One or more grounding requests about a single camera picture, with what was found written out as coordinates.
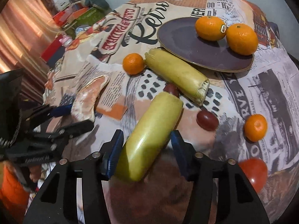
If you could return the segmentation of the red tomato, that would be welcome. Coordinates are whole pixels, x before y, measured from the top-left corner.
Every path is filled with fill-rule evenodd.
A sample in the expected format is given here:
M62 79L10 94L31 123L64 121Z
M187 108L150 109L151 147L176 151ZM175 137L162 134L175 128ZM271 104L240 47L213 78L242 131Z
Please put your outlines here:
M251 158L239 162L239 166L247 176L254 190L259 193L268 179L268 168L265 162L258 158Z

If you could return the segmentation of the small mandarin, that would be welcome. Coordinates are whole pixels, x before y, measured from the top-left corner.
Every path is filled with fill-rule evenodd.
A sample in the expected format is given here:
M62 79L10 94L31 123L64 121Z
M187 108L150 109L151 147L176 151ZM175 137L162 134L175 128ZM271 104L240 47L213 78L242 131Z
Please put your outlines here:
M244 124L244 135L251 142L258 142L266 135L268 123L261 114L249 116Z
M123 59L123 69L129 75L137 75L145 68L143 57L137 53L128 54Z

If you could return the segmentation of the red grape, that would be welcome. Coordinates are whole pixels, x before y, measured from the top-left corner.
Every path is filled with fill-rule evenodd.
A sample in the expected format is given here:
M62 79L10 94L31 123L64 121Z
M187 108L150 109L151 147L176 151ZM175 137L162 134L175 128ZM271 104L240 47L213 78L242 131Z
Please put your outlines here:
M179 98L179 90L177 89L177 87L175 85L173 85L171 83L166 84L163 91L170 93Z
M215 131L219 125L218 118L206 110L198 112L196 122L200 127L207 131Z

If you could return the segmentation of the stickered large orange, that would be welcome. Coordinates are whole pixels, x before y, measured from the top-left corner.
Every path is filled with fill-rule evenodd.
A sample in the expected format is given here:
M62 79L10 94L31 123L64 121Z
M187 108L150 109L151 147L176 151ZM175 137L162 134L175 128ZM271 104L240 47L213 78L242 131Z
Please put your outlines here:
M207 41L219 41L226 36L225 22L214 16L204 16L195 23L195 30L198 36Z

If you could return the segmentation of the red gift box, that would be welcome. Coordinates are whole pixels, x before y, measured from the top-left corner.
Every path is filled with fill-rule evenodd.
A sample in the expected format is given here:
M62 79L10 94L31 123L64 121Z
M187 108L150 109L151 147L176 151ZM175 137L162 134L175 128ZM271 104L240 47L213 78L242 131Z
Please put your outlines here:
M61 43L62 38L63 35L59 34L41 54L41 58L51 69L55 68L56 62L64 55L65 47Z

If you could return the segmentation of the pink bunny toy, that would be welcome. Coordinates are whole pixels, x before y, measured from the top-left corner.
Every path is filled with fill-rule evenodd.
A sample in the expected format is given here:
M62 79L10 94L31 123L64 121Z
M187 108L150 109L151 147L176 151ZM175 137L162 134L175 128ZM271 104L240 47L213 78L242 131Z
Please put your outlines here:
M73 39L69 35L63 35L59 41L65 48L68 48L72 44Z

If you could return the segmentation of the orange curtain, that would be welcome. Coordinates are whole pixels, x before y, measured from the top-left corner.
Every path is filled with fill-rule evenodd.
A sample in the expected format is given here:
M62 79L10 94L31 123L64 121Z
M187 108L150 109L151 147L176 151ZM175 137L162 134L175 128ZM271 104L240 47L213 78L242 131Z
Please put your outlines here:
M21 95L41 103L49 70L41 55L61 31L54 1L8 0L1 9L1 72L22 68Z

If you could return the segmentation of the green storage box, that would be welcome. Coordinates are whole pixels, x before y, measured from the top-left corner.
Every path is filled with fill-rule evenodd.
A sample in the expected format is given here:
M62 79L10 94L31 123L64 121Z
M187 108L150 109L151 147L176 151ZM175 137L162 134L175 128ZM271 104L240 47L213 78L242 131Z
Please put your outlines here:
M94 23L100 21L105 14L97 8L90 8L85 13L62 27L63 31L72 39L76 37L76 29L80 26L92 26Z

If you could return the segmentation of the newspaper print tablecloth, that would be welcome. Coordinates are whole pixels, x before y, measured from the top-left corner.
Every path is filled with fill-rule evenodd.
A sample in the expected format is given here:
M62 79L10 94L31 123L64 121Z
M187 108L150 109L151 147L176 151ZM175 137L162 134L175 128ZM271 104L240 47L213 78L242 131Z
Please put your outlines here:
M180 17L212 15L232 25L244 23L254 29L259 46L250 69L239 73L203 73L210 86L202 105L219 119L216 131L199 127L200 107L181 95L182 115L177 126L185 141L215 160L262 159L268 180L259 197L270 222L286 212L298 190L298 68L280 42L263 8L247 0L130 0L113 9L75 39L53 70L43 95L45 103L72 103L90 81L108 75L102 91L94 130L70 141L64 156L83 159L122 129L130 136L166 81L145 69L129 76L122 68L126 55L142 56L161 46L158 29ZM263 115L268 123L264 138L251 142L244 135L246 119Z

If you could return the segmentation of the dark purple plate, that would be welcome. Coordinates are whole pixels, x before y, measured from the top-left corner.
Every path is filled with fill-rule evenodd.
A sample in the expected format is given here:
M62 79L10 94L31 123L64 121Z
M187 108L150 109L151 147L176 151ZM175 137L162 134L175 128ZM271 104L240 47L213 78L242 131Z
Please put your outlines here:
M233 52L226 38L206 41L195 31L196 18L170 20L157 31L157 39L168 52L182 60L218 72L242 72L251 68L253 55Z

